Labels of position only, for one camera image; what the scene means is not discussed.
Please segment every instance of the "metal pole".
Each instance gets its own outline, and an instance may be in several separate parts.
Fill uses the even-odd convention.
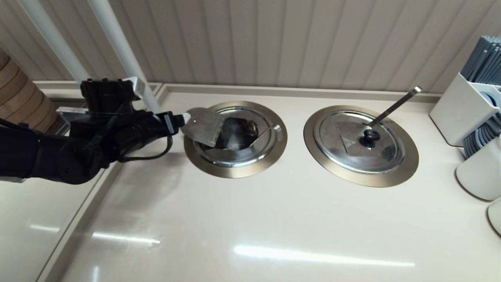
[[[80,82],[90,78],[84,66],[80,63],[75,53],[71,50],[66,40],[52,22],[51,18],[40,4],[40,0],[18,0],[19,4],[30,17],[33,24],[44,37],[45,41],[51,46],[52,50],[63,65],[68,69],[71,75],[80,86]]]
[[[88,0],[89,5],[94,11],[101,28],[104,30],[104,33],[108,37],[108,40],[115,50],[115,53],[118,56],[118,59],[122,63],[122,66],[125,69],[125,72],[128,76],[137,76],[140,80],[142,80],[146,87],[144,96],[142,97],[144,100],[144,104],[154,113],[160,113],[160,105],[158,101],[153,96],[153,92],[151,88],[148,86],[148,81],[144,76],[144,73],[139,66],[139,62],[134,56],[134,52],[132,52],[132,48],[130,48],[129,42],[125,37],[125,34],[118,23],[118,20],[113,12],[113,9],[110,6],[108,0]]]

